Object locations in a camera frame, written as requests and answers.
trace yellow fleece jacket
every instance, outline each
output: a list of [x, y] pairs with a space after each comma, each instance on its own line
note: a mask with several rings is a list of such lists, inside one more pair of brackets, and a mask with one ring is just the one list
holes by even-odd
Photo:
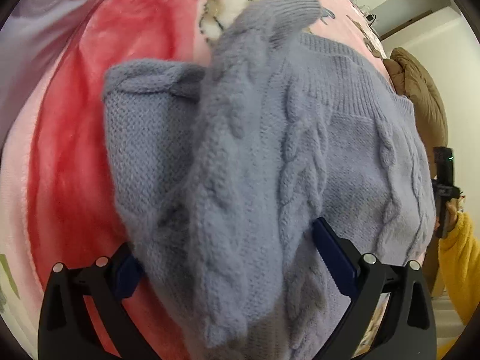
[[[440, 240], [438, 261], [448, 295], [466, 325], [480, 302], [480, 242], [473, 235], [473, 222], [468, 214], [459, 212], [455, 228]], [[439, 347], [437, 359], [455, 341]]]

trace bed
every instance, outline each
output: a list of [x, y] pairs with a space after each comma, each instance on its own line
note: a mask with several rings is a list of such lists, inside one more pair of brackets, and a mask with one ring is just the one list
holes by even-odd
[[[127, 240], [104, 144], [105, 71], [143, 57], [207, 65], [210, 44], [246, 1], [21, 0], [7, 19], [0, 31], [0, 314], [32, 358], [52, 266], [90, 265]], [[320, 1], [325, 17], [307, 31], [348, 44], [388, 80], [385, 53], [361, 12], [349, 0]], [[160, 357], [190, 358], [146, 280], [124, 306]]]

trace pink blanket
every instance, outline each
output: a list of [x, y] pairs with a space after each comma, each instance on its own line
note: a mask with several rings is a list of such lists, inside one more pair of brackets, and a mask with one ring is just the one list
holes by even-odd
[[[100, 0], [78, 29], [45, 95], [34, 94], [39, 96], [39, 114], [30, 137], [28, 178], [18, 176], [25, 196], [15, 198], [26, 199], [26, 209], [15, 214], [20, 220], [11, 231], [21, 231], [25, 240], [15, 252], [20, 256], [18, 270], [24, 271], [17, 277], [24, 291], [28, 286], [32, 291], [25, 297], [31, 315], [38, 315], [41, 288], [56, 262], [70, 268], [87, 266], [99, 256], [111, 255], [127, 240], [113, 205], [104, 145], [101, 91], [105, 71], [119, 62], [144, 57], [206, 65], [209, 45], [249, 1]], [[388, 78], [380, 59], [381, 44], [358, 9], [349, 0], [320, 1], [327, 8], [326, 16], [309, 31], [348, 44]], [[14, 155], [4, 158], [9, 161], [14, 161]], [[125, 305], [163, 359], [189, 357], [180, 329], [147, 281]], [[93, 318], [104, 347], [116, 353], [98, 317]]]

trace brown puffer jacket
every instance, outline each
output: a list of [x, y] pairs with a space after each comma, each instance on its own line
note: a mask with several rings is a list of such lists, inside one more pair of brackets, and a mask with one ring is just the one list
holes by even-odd
[[407, 50], [393, 49], [390, 59], [384, 59], [395, 91], [408, 97], [415, 108], [415, 122], [427, 151], [430, 176], [437, 174], [434, 147], [447, 146], [448, 127], [443, 101], [430, 74]]

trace gray knit sweater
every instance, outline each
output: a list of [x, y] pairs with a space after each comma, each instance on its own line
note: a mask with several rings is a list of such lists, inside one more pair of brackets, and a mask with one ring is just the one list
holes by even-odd
[[412, 103], [351, 48], [301, 32], [321, 10], [254, 2], [207, 69], [141, 60], [106, 75], [116, 207], [193, 359], [315, 355], [349, 300], [313, 219], [393, 264], [433, 231]]

